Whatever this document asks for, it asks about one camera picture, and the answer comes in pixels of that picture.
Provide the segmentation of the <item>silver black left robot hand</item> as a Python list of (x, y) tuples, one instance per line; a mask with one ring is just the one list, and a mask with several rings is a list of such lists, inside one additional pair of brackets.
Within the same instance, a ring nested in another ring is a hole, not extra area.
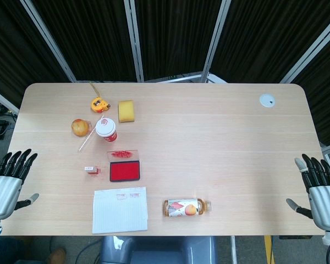
[(24, 152), (7, 153), (0, 161), (0, 221), (8, 218), (21, 208), (33, 204), (39, 194), (35, 193), (26, 200), (19, 201), (19, 195), (30, 168), (38, 154), (31, 149)]

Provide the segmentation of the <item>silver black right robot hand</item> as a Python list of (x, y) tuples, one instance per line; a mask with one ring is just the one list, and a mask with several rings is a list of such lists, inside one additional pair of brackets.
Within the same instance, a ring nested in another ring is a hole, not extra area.
[(309, 199), (310, 208), (303, 208), (292, 199), (286, 199), (288, 206), (303, 216), (312, 219), (315, 225), (330, 232), (330, 165), (323, 159), (317, 160), (302, 154), (295, 158)]

